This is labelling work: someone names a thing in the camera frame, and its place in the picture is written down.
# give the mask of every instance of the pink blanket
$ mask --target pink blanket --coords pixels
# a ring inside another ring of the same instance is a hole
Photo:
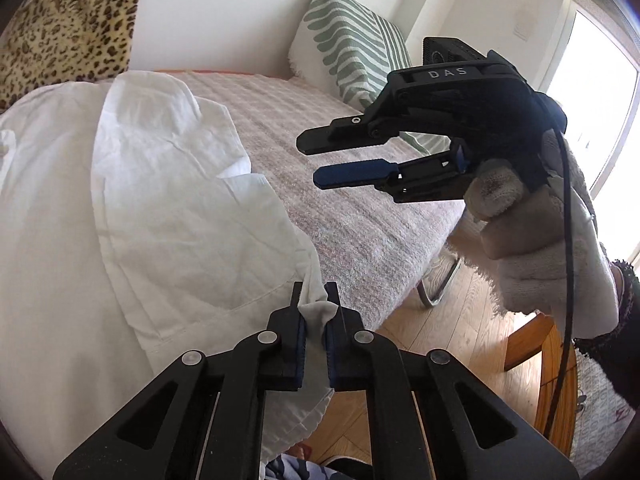
[[[260,75],[174,73],[194,95],[225,105],[252,162],[284,202],[291,221],[318,250],[325,281],[342,304],[375,329],[404,300],[436,257],[464,203],[394,204],[372,187],[319,190],[313,172],[367,158],[403,162],[420,153],[400,139],[384,146],[305,156],[296,137],[357,111],[306,85]]]

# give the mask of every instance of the white glove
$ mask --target white glove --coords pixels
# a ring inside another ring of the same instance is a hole
[[[618,324],[618,299],[609,261],[598,243],[593,205],[582,171],[568,147],[567,151],[573,187],[573,336],[593,338],[610,332]],[[525,314],[539,310],[552,315],[558,330],[564,333],[563,179],[559,176],[562,161],[553,132],[543,136],[542,158],[552,176],[548,186],[533,194],[508,162],[491,160],[481,166],[465,194],[465,202],[468,211],[487,224],[484,228],[478,224],[479,240],[469,251],[469,260],[492,279],[504,308]],[[455,232],[452,238],[455,247]]]

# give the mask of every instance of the wooden floor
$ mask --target wooden floor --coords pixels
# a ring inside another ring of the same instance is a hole
[[[506,338],[514,330],[514,315],[495,317],[488,292],[484,279],[471,268],[461,266],[437,307],[425,309],[414,290],[378,333],[394,341],[398,348],[420,354],[446,348],[533,424],[540,387],[540,355],[509,372],[502,371]],[[516,323],[521,324],[522,320],[516,318]],[[370,463],[364,392],[334,394],[320,426],[305,442],[312,447],[311,460],[316,463],[335,455]]]

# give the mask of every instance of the blue gripper pad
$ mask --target blue gripper pad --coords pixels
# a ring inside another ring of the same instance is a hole
[[[390,176],[399,173],[396,163],[375,158],[318,168],[314,173],[314,184],[320,189],[369,186],[385,182]]]

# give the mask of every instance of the leopard print blanket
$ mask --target leopard print blanket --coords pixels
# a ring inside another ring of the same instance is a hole
[[[0,113],[39,86],[129,65],[138,0],[25,0],[0,36]]]

